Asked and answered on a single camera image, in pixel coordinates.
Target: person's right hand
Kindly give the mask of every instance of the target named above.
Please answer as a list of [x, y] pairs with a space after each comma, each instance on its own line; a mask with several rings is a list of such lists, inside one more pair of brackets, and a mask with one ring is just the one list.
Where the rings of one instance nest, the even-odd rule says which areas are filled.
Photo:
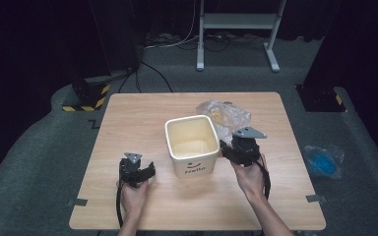
[[265, 180], [263, 172], [257, 164], [253, 163], [250, 166], [244, 167], [231, 161], [231, 165], [237, 176], [238, 186], [244, 192], [247, 199], [254, 196], [264, 196]]

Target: dark background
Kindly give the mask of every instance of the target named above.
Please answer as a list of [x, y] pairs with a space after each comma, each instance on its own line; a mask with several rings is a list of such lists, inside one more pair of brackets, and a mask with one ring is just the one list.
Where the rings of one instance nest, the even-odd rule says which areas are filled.
[[[147, 31], [170, 30], [176, 34], [188, 31], [192, 1], [185, 0], [179, 5], [170, 3], [177, 1], [166, 0], [136, 2], [136, 6], [143, 6], [134, 10], [137, 17], [150, 16], [142, 19]], [[219, 1], [207, 2], [207, 10], [217, 9], [214, 4]], [[85, 6], [88, 1], [72, 3]], [[236, 7], [231, 3], [220, 1], [219, 11], [276, 12], [279, 5], [271, 0], [245, 0], [242, 4], [239, 1]], [[162, 8], [163, 4], [172, 7]], [[51, 1], [44, 0], [0, 1], [0, 163], [17, 138], [51, 110], [51, 95], [71, 84], [73, 75], [81, 72], [69, 61], [75, 57], [75, 50], [68, 43], [60, 49], [66, 38], [50, 5]], [[78, 30], [92, 28], [84, 24]], [[295, 40], [303, 36], [305, 40], [313, 40], [324, 35], [326, 38], [304, 84], [311, 88], [346, 88], [378, 146], [378, 0], [287, 1], [278, 38]], [[84, 43], [89, 39], [77, 40]], [[95, 53], [103, 55], [106, 51], [90, 51], [89, 58], [97, 58]]]

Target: crumpled plastic bag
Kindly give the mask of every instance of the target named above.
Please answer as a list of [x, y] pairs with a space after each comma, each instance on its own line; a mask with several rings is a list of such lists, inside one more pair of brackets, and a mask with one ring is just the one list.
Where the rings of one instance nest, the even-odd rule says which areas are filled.
[[311, 175], [341, 179], [345, 153], [335, 146], [305, 147], [305, 165]]
[[196, 107], [198, 115], [211, 118], [219, 140], [231, 147], [232, 131], [250, 126], [251, 113], [230, 102], [208, 100]]

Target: bucket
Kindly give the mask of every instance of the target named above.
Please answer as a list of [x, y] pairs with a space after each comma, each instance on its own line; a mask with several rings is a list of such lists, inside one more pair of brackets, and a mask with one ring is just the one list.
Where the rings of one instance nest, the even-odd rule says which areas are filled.
[[164, 127], [177, 177], [187, 178], [213, 172], [220, 143], [208, 116], [172, 119]]

